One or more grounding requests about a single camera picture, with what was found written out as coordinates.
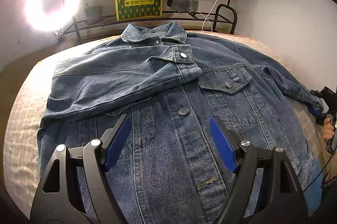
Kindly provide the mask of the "person's right hand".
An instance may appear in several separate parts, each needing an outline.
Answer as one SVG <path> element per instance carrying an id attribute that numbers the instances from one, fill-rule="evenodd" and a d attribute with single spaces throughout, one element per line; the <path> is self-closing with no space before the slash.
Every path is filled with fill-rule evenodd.
<path id="1" fill-rule="evenodd" d="M 335 135 L 334 127 L 330 123 L 330 121 L 331 121 L 330 118 L 326 118 L 324 120 L 324 124 L 323 124 L 323 142 L 324 143 L 327 143 L 327 141 L 332 139 L 333 136 Z"/>

